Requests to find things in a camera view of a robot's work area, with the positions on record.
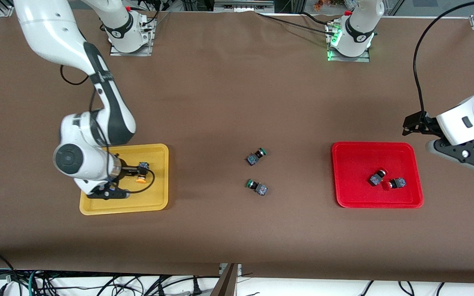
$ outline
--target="brown tabletop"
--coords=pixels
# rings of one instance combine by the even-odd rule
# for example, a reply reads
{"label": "brown tabletop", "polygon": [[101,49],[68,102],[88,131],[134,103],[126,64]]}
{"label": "brown tabletop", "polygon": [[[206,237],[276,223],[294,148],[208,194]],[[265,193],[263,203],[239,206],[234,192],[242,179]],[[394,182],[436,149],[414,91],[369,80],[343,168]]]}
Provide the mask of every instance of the brown tabletop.
{"label": "brown tabletop", "polygon": [[[474,282],[474,171],[428,153],[430,136],[401,136],[403,118],[419,111],[412,54],[429,19],[382,19],[371,62],[348,63],[327,61],[319,33],[251,12],[172,13],[153,56],[110,57],[94,12],[75,16],[137,120],[130,144],[169,146],[170,202],[159,212],[79,212],[79,189],[52,154],[61,119],[87,110],[91,83],[64,83],[17,18],[2,18],[0,253],[15,267],[216,274],[219,262],[241,262],[257,277]],[[474,94],[466,19],[432,29],[418,74],[433,115]],[[337,141],[410,143],[423,207],[338,206]],[[243,159],[260,146],[269,155],[250,168]],[[268,195],[245,189],[248,178]]]}

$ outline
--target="white robot link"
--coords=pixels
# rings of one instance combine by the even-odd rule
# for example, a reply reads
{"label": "white robot link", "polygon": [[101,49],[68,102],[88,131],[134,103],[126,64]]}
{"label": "white robot link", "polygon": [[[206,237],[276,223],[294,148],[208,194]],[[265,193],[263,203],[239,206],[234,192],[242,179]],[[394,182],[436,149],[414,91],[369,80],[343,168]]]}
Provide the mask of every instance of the white robot link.
{"label": "white robot link", "polygon": [[474,95],[436,118],[422,111],[407,116],[402,135],[410,133],[440,137],[427,142],[427,150],[474,169]]}
{"label": "white robot link", "polygon": [[385,6],[383,0],[358,0],[358,7],[351,15],[343,15],[327,28],[335,33],[330,45],[343,56],[361,56],[370,47],[374,29],[380,21]]}
{"label": "white robot link", "polygon": [[[104,23],[115,18],[106,7],[107,3],[114,2],[104,1],[104,12],[100,15]],[[112,182],[117,182],[122,176],[147,173],[147,170],[127,166],[115,155],[101,149],[108,145],[126,144],[137,130],[104,58],[81,35],[67,0],[15,0],[15,10],[30,48],[49,62],[75,67],[89,75],[104,105],[102,109],[64,117],[60,144],[53,157],[56,168],[74,178],[89,197],[128,197],[128,191],[115,190],[117,183]],[[121,12],[121,18],[125,18],[125,8],[117,11]]]}

